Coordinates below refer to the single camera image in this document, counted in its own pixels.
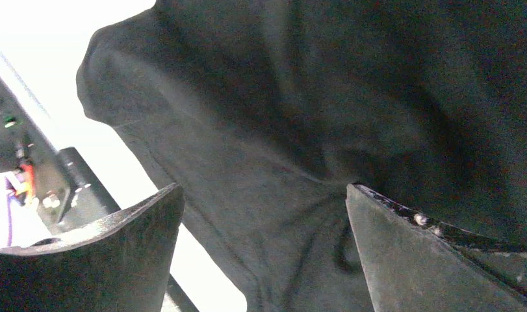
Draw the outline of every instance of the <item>white surface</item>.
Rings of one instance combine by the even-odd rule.
[[[51,116],[51,127],[60,135],[55,147],[76,147],[122,208],[154,194],[156,188],[112,129],[84,117],[75,74],[94,31],[153,3],[0,0],[0,50]],[[127,168],[128,179],[122,168]],[[183,226],[172,274],[201,312],[246,310],[242,293]]]

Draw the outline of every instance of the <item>floor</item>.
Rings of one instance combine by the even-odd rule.
[[[154,0],[0,1],[0,50],[51,116],[46,126],[58,133],[52,140],[54,145],[76,147],[122,208],[134,205],[157,189],[111,128],[84,117],[75,92],[75,73],[95,30],[133,16],[153,3]],[[116,161],[121,165],[107,165]],[[132,175],[128,181],[120,179],[118,168],[124,166]],[[8,240],[8,211],[4,185],[0,183],[0,187],[2,247]],[[31,240],[48,236],[35,214],[19,208],[11,207],[13,244],[27,246]],[[171,272],[201,312],[246,310],[242,293],[183,226]]]

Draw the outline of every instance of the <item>black cloth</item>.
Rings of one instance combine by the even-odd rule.
[[[372,310],[337,259],[348,183],[527,243],[525,1],[162,0],[77,84],[248,311]]]

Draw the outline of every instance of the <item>purple cable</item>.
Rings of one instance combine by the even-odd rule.
[[[7,247],[10,247],[12,245],[12,215],[10,213],[10,205],[12,203],[14,196],[12,194],[8,194],[6,196],[6,209],[8,211],[8,239],[6,241]]]

